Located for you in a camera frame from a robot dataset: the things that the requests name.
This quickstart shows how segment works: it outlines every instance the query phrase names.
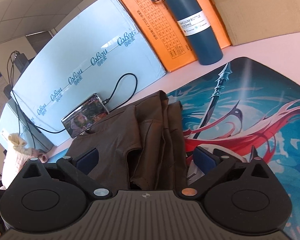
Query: folded brown garment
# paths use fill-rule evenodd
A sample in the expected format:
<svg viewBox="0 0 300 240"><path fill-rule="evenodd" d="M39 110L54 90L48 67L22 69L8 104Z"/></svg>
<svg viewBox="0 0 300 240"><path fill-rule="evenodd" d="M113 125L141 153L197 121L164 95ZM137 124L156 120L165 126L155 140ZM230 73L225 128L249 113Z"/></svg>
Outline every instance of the folded brown garment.
<svg viewBox="0 0 300 240"><path fill-rule="evenodd" d="M89 177L112 192L131 185L181 190L187 173L181 108L158 91L111 112L74 139L67 155L97 148L99 162Z"/></svg>

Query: wall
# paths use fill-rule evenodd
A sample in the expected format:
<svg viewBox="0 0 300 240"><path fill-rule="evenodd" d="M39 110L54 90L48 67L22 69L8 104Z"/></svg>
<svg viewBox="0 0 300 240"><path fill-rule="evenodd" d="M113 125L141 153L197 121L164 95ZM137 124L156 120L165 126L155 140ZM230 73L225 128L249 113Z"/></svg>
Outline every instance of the wall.
<svg viewBox="0 0 300 240"><path fill-rule="evenodd" d="M6 81L6 84L8 84L8 76L6 71L6 64L8 61L8 58L14 50L17 50L21 53L24 53L28 59L33 58L36 53L26 37L17 38L11 41L7 41L5 43L0 44L0 72L3 76L3 78ZM14 71L14 83L16 83L18 77L20 75L20 72L17 68L15 68ZM4 161L4 154L3 154L4 148L0 144L0 173L2 173L3 168L3 161Z"/></svg>
<svg viewBox="0 0 300 240"><path fill-rule="evenodd" d="M96 0L83 0L77 7L75 7L60 24L54 28L55 32L59 32L69 21L76 17L80 12L82 12L89 5L93 4Z"/></svg>

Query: smartphone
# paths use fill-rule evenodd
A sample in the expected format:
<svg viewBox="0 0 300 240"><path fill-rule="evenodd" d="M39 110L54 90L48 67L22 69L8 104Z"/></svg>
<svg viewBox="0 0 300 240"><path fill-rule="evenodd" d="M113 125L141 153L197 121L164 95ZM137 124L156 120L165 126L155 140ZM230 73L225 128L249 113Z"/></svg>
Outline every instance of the smartphone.
<svg viewBox="0 0 300 240"><path fill-rule="evenodd" d="M76 138L109 113L95 93L61 119L72 138Z"/></svg>

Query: blue vacuum bottle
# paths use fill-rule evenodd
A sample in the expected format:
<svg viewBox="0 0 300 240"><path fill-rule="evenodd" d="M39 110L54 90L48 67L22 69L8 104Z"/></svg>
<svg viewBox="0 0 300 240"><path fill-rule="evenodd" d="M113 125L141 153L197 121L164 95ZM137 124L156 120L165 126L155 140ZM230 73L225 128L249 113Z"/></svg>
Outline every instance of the blue vacuum bottle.
<svg viewBox="0 0 300 240"><path fill-rule="evenodd" d="M222 59L223 54L197 0L163 0L177 20L201 65L210 65Z"/></svg>

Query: pink table surface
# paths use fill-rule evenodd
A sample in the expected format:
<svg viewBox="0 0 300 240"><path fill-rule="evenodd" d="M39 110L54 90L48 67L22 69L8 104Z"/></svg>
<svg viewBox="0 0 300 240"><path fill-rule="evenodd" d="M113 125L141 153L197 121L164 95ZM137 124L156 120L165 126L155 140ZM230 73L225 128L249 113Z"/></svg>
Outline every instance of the pink table surface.
<svg viewBox="0 0 300 240"><path fill-rule="evenodd" d="M222 50L223 58L212 65L202 66L197 61L164 77L138 92L128 102L134 102L158 90L169 93L190 81L226 64L237 57L248 57L266 65L300 85L300 33L282 35L239 46L230 46ZM53 147L48 156L51 157L69 148L72 139L58 147Z"/></svg>

